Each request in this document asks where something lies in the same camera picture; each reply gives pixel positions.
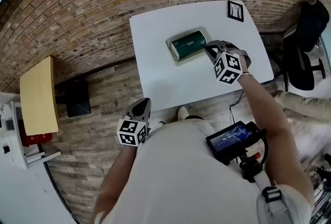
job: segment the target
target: wooden table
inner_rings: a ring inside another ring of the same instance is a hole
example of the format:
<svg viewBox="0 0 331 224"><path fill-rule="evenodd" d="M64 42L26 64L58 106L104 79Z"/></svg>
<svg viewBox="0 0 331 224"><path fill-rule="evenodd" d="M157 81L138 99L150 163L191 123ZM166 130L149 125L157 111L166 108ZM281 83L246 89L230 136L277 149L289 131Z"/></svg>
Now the wooden table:
<svg viewBox="0 0 331 224"><path fill-rule="evenodd" d="M260 82L274 78L259 32L244 6L244 22L227 17L228 1L167 7L130 18L134 51L144 97L152 111L226 94L238 89L216 81L206 54L177 66L166 40L181 32L204 26L212 40L225 40L246 50L252 60L250 72Z"/></svg>
<svg viewBox="0 0 331 224"><path fill-rule="evenodd" d="M20 94L26 134L57 132L52 57L45 58L21 76Z"/></svg>

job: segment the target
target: strap buckle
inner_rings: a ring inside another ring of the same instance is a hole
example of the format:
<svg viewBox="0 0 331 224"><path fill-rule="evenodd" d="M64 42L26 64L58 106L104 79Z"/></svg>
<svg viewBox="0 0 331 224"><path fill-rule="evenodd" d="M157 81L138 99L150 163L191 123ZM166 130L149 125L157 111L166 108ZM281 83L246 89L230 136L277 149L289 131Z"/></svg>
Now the strap buckle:
<svg viewBox="0 0 331 224"><path fill-rule="evenodd" d="M277 187L268 186L263 189L262 195L264 196L265 202L270 203L282 199L281 190Z"/></svg>

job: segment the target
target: chair backrest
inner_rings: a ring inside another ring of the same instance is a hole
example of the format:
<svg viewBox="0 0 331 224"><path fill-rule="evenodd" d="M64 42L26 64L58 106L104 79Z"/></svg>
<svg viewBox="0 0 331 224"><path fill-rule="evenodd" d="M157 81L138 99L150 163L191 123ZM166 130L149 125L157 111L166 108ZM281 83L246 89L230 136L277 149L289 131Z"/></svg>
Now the chair backrest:
<svg viewBox="0 0 331 224"><path fill-rule="evenodd" d="M304 2L293 35L294 42L302 51L311 51L328 22L329 13L319 0L314 5Z"/></svg>

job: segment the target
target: office chair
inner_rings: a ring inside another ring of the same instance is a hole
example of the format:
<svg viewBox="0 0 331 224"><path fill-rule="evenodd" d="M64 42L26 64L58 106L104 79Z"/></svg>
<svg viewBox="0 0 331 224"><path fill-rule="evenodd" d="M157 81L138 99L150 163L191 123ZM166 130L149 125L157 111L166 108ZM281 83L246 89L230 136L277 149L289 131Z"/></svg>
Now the office chair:
<svg viewBox="0 0 331 224"><path fill-rule="evenodd" d="M319 64L312 66L305 52L313 49L328 22L329 13L319 0L314 5L303 3L294 34L284 39L281 68L286 91L288 91L288 78L294 87L304 91L314 89L313 71L320 70L325 79L322 60L319 59Z"/></svg>

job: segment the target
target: black and white cube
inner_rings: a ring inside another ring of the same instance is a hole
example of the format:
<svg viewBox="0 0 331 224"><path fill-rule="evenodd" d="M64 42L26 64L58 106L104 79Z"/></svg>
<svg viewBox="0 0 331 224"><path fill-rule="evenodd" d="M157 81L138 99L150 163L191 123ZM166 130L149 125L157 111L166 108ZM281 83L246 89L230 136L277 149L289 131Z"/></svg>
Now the black and white cube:
<svg viewBox="0 0 331 224"><path fill-rule="evenodd" d="M146 122L120 119L116 132L121 144L138 146L147 136L147 124Z"/></svg>
<svg viewBox="0 0 331 224"><path fill-rule="evenodd" d="M214 71L218 81L232 84L243 73L239 55L223 52L214 65Z"/></svg>

